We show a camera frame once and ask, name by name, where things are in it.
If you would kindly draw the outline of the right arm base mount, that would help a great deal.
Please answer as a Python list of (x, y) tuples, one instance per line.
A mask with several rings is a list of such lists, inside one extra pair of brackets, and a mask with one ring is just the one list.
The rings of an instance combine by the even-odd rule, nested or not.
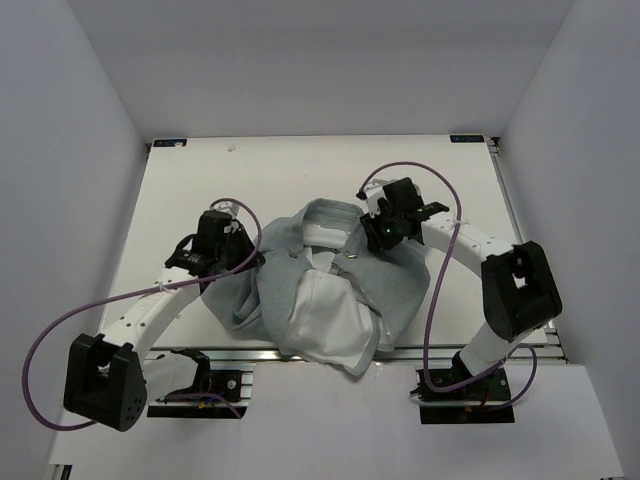
[(513, 424), (512, 392), (503, 367), (488, 376), (457, 390), (435, 392), (425, 380), (425, 372), (417, 370), (417, 385), (410, 399), (419, 406), (423, 425)]

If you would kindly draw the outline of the grey zip-up jacket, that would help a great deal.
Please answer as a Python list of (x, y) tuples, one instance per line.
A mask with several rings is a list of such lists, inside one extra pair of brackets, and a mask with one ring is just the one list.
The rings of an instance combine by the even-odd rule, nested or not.
[(257, 268), (217, 280), (202, 300), (232, 335), (362, 375), (416, 318), (431, 281), (413, 240), (367, 248), (360, 207), (315, 199), (262, 230)]

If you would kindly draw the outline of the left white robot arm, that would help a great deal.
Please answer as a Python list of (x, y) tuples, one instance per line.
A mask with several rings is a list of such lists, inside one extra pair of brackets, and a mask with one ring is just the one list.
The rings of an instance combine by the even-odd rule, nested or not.
[(262, 263), (259, 240), (238, 219), (242, 207), (232, 199), (214, 202), (195, 233), (177, 243), (154, 285), (130, 293), (135, 302), (128, 311), (98, 334), (72, 342), (63, 396), (67, 411), (125, 432), (157, 401), (233, 407), (203, 352), (179, 347), (153, 355), (152, 349), (210, 284)]

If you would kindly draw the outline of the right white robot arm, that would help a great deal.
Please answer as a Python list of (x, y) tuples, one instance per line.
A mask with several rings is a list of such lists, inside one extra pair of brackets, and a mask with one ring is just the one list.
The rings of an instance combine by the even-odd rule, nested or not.
[(451, 377), (427, 387), (455, 391), (472, 399), (488, 385), (488, 375), (523, 347), (524, 339), (562, 311), (562, 301), (544, 249), (536, 242), (513, 244), (464, 223), (458, 212), (425, 202), (410, 178), (372, 181), (357, 198), (367, 211), (361, 219), (369, 248), (382, 253), (414, 240), (444, 253), (442, 264), (456, 261), (481, 282), (484, 323), (452, 361)]

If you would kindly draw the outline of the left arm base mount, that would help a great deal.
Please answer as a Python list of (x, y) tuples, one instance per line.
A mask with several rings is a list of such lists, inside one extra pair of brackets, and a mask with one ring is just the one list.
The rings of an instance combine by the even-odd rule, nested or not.
[(248, 409), (253, 372), (201, 351), (156, 352), (143, 374), (149, 418), (239, 420)]

